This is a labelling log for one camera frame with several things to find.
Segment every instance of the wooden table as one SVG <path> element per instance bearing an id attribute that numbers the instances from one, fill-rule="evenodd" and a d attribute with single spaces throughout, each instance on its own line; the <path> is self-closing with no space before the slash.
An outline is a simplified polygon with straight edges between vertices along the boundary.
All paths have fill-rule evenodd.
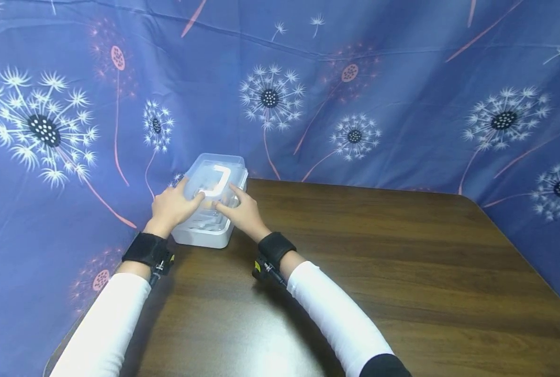
<path id="1" fill-rule="evenodd" d="M 264 221 L 370 315 L 414 376 L 560 376 L 560 300 L 471 201 L 250 180 Z M 176 246 L 121 376 L 343 376 L 255 244 Z"/>

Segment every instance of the wrist strap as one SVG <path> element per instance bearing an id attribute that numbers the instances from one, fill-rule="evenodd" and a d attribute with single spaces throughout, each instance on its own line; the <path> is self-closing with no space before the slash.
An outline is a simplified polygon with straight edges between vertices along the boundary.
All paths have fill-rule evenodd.
<path id="1" fill-rule="evenodd" d="M 128 251 L 125 251 L 121 261 L 140 262 L 152 268 L 165 259 L 166 253 L 168 253 L 166 239 L 154 234 L 139 233 L 133 239 Z"/>
<path id="2" fill-rule="evenodd" d="M 257 247 L 260 253 L 263 254 L 268 262 L 277 270 L 280 270 L 280 260 L 286 253 L 291 250 L 297 251 L 295 245 L 288 241 L 279 231 L 274 231 L 267 235 L 267 237 L 259 242 Z"/>

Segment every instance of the left hand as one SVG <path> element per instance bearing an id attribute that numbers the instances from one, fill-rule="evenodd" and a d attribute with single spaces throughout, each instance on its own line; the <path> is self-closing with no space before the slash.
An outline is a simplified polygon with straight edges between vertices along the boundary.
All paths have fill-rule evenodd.
<path id="1" fill-rule="evenodd" d="M 184 198 L 186 182 L 188 178 L 184 177 L 176 187 L 168 187 L 154 197 L 152 219 L 146 224 L 144 233 L 167 238 L 174 227 L 188 220 L 196 211 L 205 198 L 205 193 L 200 192 L 194 199 L 186 200 Z"/>

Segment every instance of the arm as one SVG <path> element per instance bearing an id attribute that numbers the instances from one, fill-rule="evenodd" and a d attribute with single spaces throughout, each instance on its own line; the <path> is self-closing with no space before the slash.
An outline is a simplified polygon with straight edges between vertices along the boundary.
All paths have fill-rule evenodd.
<path id="1" fill-rule="evenodd" d="M 182 180 L 152 203 L 152 219 L 143 233 L 162 239 L 188 219 L 204 198 L 184 198 Z M 121 263 L 83 318 L 62 352 L 50 377 L 117 377 L 142 306 L 150 293 L 150 266 L 134 261 Z"/>
<path id="2" fill-rule="evenodd" d="M 240 205 L 228 208 L 216 203 L 217 210 L 261 245 L 271 231 L 264 225 L 256 201 L 239 188 L 232 189 Z M 261 252 L 271 261 L 279 260 L 288 291 L 320 328 L 347 377 L 410 377 L 374 322 L 317 266 L 295 250 L 281 256 Z"/>

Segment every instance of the white box base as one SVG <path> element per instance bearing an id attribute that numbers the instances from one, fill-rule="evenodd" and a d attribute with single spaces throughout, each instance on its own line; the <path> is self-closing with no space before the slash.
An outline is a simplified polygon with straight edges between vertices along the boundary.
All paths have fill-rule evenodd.
<path id="1" fill-rule="evenodd" d="M 183 245 L 211 247 L 213 249 L 223 249 L 228 246 L 230 236 L 234 230 L 234 225 L 228 221 L 224 229 L 220 231 L 201 231 L 197 229 L 173 229 L 171 235 L 176 243 Z"/>

